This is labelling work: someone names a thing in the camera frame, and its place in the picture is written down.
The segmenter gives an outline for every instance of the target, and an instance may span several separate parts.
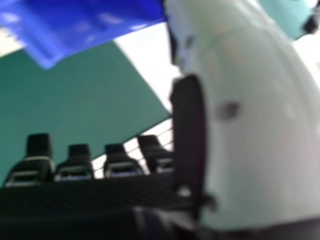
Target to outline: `green wall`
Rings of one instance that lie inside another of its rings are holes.
[[[0,181],[25,154],[27,135],[49,133],[56,163],[71,144],[93,156],[169,113],[114,43],[42,70],[23,51],[0,58]]]

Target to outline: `blue container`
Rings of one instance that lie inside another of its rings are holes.
[[[45,69],[164,20],[160,0],[0,0],[0,24]]]

